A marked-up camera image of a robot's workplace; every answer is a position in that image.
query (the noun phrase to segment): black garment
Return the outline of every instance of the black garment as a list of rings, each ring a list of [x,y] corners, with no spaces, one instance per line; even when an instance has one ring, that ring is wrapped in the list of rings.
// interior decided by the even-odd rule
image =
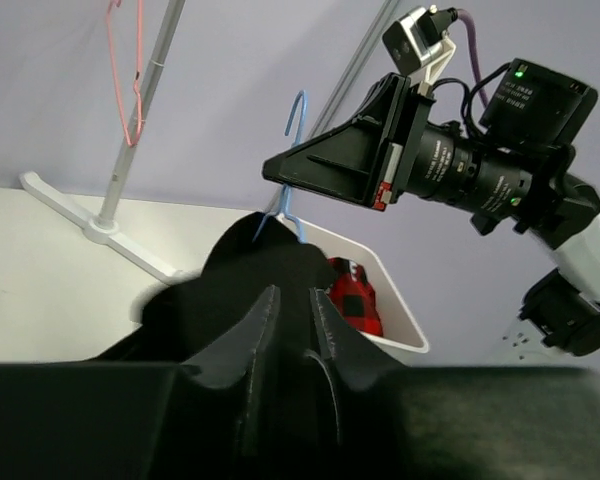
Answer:
[[[232,225],[199,277],[155,294],[142,308],[142,326],[96,359],[182,362],[235,325],[269,285],[282,292],[285,336],[305,345],[306,292],[329,288],[336,273],[318,247],[300,244],[280,222],[268,221],[252,242],[261,219],[253,213]]]

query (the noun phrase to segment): clothing rack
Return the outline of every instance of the clothing rack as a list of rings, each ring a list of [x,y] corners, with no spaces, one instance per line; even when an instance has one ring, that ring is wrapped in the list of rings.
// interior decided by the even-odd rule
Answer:
[[[140,87],[142,96],[141,118],[143,119],[147,118],[185,2],[186,0],[169,0],[167,5],[158,38]],[[320,113],[311,131],[311,136],[318,135],[329,128],[333,116],[364,68],[383,31],[395,18],[395,12],[399,4],[400,0],[387,0],[383,3],[379,13],[358,46],[354,57],[349,62],[349,65],[329,97],[327,104]],[[136,106],[129,121],[130,131],[136,129],[137,121],[138,111]],[[106,196],[100,212],[97,214],[82,207],[71,197],[46,183],[35,172],[23,173],[20,175],[20,181],[23,188],[33,197],[61,214],[67,220],[78,225],[88,240],[100,245],[108,245],[159,281],[171,284],[177,282],[183,272],[169,265],[158,255],[150,252],[121,232],[120,226],[115,219],[136,148],[136,145],[130,146],[123,140],[111,174]]]

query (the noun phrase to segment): hanger hook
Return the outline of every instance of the hanger hook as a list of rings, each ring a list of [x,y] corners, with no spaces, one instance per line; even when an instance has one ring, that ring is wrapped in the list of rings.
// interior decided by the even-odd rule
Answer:
[[[298,109],[298,103],[302,101],[300,110],[300,120],[298,121],[298,129],[296,130],[296,137],[291,144],[292,147],[300,145],[302,141],[302,132],[304,131],[304,121],[307,117],[307,92],[306,90],[300,90],[296,95],[296,99],[293,101],[293,107],[291,107],[291,113],[289,114],[289,120],[287,120],[287,128],[284,131],[286,137],[291,132],[291,125],[293,125],[293,119],[296,116],[296,110]]]

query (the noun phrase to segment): gray wall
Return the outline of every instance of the gray wall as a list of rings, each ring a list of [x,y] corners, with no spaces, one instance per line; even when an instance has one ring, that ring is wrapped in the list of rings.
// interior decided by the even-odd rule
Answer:
[[[0,185],[37,170],[72,192],[101,193],[119,146],[103,12],[109,0],[0,0]],[[126,195],[261,208],[275,187],[260,164],[283,150],[295,93],[309,91],[309,123],[382,2],[189,1],[136,157]],[[152,45],[165,0],[145,2]],[[131,108],[134,5],[116,12],[119,67]],[[403,10],[414,6],[405,2]],[[478,23],[485,72],[514,56],[564,70],[600,89],[600,0],[464,0]],[[470,80],[461,26],[447,73]],[[374,55],[340,112],[348,117],[392,65]],[[457,90],[441,92],[434,120],[457,116]],[[600,104],[583,129],[574,169],[600,189]],[[300,193],[308,220],[373,247],[431,340],[424,360],[480,358],[551,269],[529,237],[502,225],[480,238],[466,214],[404,198],[375,214]],[[600,353],[586,364],[600,369]]]

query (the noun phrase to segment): cable connector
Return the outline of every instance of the cable connector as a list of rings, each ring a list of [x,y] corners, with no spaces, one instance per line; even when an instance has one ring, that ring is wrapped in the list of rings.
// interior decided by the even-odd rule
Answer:
[[[438,10],[432,6],[427,13],[418,20],[418,27],[422,37],[429,46],[440,42],[451,24],[458,19],[458,11],[455,8]]]

